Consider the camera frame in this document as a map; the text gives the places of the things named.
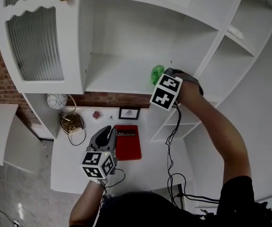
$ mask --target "gray floor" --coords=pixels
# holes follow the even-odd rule
[[[51,156],[52,146],[42,148],[41,168],[38,175],[26,173],[8,165],[7,191],[16,210],[19,206],[26,208],[37,217],[42,227],[68,227],[70,212],[79,195],[50,189]],[[178,187],[174,186],[173,191],[176,195]],[[170,199],[167,189],[154,192]],[[0,166],[0,210],[6,212],[11,219],[16,219],[15,211],[5,191],[5,166]],[[33,216],[25,210],[21,210],[21,214],[26,227],[38,226]],[[0,227],[12,226],[13,224],[0,213]]]

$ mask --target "small frame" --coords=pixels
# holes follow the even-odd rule
[[[139,117],[140,108],[120,108],[119,119],[137,120]]]

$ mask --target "small pink object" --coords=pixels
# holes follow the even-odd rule
[[[95,111],[92,116],[93,116],[94,119],[99,119],[102,115],[101,115],[100,112]]]

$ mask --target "red book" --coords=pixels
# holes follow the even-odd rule
[[[140,160],[141,149],[137,125],[115,125],[117,130],[116,158],[119,161]]]

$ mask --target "white cabinet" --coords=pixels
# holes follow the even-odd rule
[[[5,64],[52,135],[54,124],[40,116],[48,111],[44,94],[151,94],[156,65],[195,76],[208,101],[219,105],[271,33],[272,0],[0,0]],[[164,112],[158,117],[152,138],[165,121],[171,124],[165,130],[174,124]],[[191,130],[186,123],[199,124],[190,112],[183,118],[181,137]]]

